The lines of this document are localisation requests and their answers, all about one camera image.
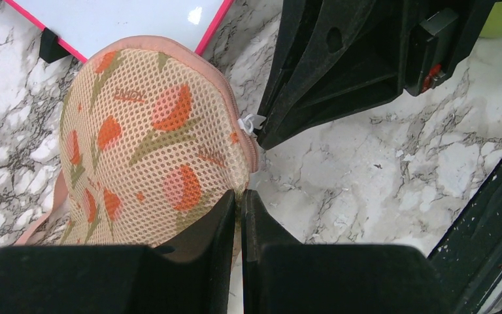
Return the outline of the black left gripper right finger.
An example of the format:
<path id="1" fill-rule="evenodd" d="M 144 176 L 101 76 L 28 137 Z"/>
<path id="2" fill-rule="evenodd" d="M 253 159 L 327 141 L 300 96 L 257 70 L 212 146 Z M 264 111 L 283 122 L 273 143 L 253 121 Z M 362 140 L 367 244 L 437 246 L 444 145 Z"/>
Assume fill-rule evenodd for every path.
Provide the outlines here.
<path id="1" fill-rule="evenodd" d="M 449 313 L 435 269 L 414 247 L 303 244 L 258 192 L 241 205 L 245 313 Z"/>

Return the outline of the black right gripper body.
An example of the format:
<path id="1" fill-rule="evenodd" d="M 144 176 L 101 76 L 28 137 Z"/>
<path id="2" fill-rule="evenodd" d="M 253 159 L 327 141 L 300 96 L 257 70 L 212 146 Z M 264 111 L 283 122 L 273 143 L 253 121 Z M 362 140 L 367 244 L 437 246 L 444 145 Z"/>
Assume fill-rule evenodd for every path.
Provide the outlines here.
<path id="1" fill-rule="evenodd" d="M 472 51 L 495 1 L 419 1 L 409 37 L 405 89 L 419 96 L 449 79 Z"/>

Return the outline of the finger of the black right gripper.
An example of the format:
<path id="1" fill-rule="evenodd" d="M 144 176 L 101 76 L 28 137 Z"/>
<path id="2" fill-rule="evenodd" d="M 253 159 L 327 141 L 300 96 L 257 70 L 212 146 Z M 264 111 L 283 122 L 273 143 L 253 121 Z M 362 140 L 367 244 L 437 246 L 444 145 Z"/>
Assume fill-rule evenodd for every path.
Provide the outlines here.
<path id="1" fill-rule="evenodd" d="M 258 114 L 269 150 L 405 87 L 406 1 L 285 1 Z"/>

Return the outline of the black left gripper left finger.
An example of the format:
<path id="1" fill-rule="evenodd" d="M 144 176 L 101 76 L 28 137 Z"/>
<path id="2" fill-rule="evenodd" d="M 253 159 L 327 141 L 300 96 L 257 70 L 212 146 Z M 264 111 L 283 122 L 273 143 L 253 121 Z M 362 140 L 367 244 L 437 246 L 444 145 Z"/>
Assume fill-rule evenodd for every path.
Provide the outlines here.
<path id="1" fill-rule="evenodd" d="M 227 191 L 157 247 L 0 249 L 0 313 L 225 313 L 235 230 Z"/>

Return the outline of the white zipper pull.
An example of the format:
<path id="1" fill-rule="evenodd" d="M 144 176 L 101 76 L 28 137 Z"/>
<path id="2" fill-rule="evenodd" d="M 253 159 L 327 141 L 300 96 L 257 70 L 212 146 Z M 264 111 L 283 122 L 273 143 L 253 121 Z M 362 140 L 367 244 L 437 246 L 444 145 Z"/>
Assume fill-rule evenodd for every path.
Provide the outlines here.
<path id="1" fill-rule="evenodd" d="M 237 123 L 243 132 L 247 135 L 252 135 L 255 130 L 261 130 L 262 124 L 266 121 L 265 116 L 258 114 L 247 114 L 237 120 Z"/>

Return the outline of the floral mesh laundry bag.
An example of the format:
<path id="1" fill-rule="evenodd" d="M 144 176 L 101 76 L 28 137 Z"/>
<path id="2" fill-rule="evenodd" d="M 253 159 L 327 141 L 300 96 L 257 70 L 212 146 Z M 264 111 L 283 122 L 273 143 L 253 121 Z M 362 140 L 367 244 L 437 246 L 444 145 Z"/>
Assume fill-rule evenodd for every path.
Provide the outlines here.
<path id="1" fill-rule="evenodd" d="M 248 127 L 223 74 L 192 50 L 149 35 L 108 45 L 66 93 L 53 206 L 18 243 L 165 243 L 248 186 Z"/>

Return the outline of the pink framed whiteboard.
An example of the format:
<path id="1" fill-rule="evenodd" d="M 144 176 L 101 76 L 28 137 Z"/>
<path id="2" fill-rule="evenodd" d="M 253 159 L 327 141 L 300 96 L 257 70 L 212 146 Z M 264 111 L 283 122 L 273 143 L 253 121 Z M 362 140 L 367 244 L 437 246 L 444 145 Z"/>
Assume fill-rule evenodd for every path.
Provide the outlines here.
<path id="1" fill-rule="evenodd" d="M 202 54 L 231 8 L 231 0 L 70 0 L 8 1 L 41 31 L 48 28 L 59 44 L 81 62 L 125 37 L 170 38 Z"/>

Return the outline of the black mounting rail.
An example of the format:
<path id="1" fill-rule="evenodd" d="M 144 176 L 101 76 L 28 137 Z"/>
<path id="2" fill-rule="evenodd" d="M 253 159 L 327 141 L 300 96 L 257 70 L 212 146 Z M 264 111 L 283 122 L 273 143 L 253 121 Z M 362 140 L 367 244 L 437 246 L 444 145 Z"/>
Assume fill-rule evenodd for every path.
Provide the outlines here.
<path id="1" fill-rule="evenodd" d="M 502 159 L 428 256 L 451 313 L 477 313 L 502 279 Z"/>

